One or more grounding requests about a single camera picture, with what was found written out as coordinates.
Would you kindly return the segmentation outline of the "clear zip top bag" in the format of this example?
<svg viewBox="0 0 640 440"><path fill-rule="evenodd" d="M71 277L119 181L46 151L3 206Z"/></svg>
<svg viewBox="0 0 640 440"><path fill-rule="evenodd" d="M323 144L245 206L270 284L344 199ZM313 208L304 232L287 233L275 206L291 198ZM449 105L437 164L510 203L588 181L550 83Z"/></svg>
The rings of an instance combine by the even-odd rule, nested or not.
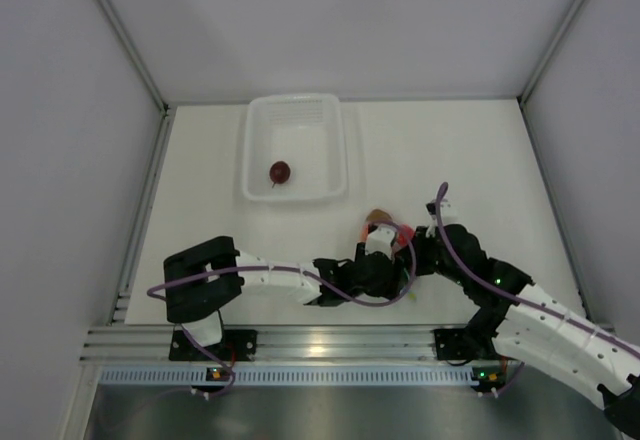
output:
<svg viewBox="0 0 640 440"><path fill-rule="evenodd" d="M385 210L374 208L364 221L359 242L364 245L364 252L372 254L381 252L389 257L394 266L392 279L381 287L372 297L394 300L400 296L410 284L410 261L401 255L413 239L415 230L407 224L397 223Z"/></svg>

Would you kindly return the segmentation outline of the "fake red apple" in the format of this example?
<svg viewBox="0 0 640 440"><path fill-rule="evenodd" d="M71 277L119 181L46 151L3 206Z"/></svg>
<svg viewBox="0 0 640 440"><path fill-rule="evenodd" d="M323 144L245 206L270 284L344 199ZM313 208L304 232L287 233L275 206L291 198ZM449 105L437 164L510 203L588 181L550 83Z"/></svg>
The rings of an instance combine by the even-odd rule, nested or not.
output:
<svg viewBox="0 0 640 440"><path fill-rule="evenodd" d="M400 251L408 246L415 235L415 231L407 224L401 224L395 234L393 251Z"/></svg>

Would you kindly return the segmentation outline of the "fake dark red plum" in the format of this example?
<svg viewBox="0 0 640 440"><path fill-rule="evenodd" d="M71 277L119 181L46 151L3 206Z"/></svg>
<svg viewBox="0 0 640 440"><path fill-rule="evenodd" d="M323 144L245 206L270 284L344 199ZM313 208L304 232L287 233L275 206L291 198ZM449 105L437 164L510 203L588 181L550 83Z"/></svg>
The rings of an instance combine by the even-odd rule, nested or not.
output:
<svg viewBox="0 0 640 440"><path fill-rule="evenodd" d="M271 165L269 169L269 179L273 188L286 184L290 177L291 168L287 162L279 160Z"/></svg>

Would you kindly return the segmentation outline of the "fake orange peach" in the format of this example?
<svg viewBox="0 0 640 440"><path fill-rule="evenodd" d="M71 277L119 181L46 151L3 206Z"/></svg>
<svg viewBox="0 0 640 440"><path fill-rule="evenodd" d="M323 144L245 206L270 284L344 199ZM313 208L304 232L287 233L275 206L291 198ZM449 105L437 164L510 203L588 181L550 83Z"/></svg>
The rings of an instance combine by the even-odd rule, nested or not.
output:
<svg viewBox="0 0 640 440"><path fill-rule="evenodd" d="M369 235L369 231L370 231L370 225L369 224L365 224L360 232L360 236L359 236L359 241L360 242L365 242L368 235Z"/></svg>

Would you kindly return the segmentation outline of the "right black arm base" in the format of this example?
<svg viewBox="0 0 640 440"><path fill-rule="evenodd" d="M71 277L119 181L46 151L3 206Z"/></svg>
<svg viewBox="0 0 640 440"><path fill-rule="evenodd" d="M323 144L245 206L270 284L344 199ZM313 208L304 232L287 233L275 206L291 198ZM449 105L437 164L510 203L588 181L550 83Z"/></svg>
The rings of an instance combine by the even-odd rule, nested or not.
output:
<svg viewBox="0 0 640 440"><path fill-rule="evenodd" d="M436 357L454 366L492 358L489 343L467 328L439 328L433 331Z"/></svg>

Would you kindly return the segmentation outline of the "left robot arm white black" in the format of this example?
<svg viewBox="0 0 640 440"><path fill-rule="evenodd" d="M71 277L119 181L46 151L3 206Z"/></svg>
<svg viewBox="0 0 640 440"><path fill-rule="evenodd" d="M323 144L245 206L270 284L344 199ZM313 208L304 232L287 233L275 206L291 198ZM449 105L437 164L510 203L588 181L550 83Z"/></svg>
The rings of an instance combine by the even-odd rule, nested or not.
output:
<svg viewBox="0 0 640 440"><path fill-rule="evenodd" d="M209 360L226 346L220 310L243 294L325 308L362 296L394 301L408 284L408 268L382 252L360 247L353 260L275 264L237 249L229 236L167 257L163 271L167 321L184 326L194 351Z"/></svg>

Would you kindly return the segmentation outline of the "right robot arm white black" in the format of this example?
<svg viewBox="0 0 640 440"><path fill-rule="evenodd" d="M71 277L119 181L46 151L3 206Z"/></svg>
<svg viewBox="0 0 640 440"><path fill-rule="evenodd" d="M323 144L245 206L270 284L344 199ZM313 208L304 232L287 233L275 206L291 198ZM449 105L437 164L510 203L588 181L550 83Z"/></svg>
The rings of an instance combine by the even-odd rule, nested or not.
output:
<svg viewBox="0 0 640 440"><path fill-rule="evenodd" d="M621 433L639 436L639 348L558 302L528 274L488 256L459 224L417 228L420 276L458 285L478 308L469 322L439 329L441 360L506 357L570 387Z"/></svg>

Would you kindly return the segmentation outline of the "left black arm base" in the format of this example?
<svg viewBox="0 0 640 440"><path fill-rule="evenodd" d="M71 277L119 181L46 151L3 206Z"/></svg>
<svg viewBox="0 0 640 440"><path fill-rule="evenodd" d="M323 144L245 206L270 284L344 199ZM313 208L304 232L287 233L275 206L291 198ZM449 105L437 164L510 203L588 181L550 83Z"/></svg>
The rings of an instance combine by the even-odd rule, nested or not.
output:
<svg viewBox="0 0 640 440"><path fill-rule="evenodd" d="M225 330L219 344L207 346L206 350L225 363L252 361L257 349L258 332L251 329ZM210 361L187 339L184 332L176 328L172 333L168 358L174 362Z"/></svg>

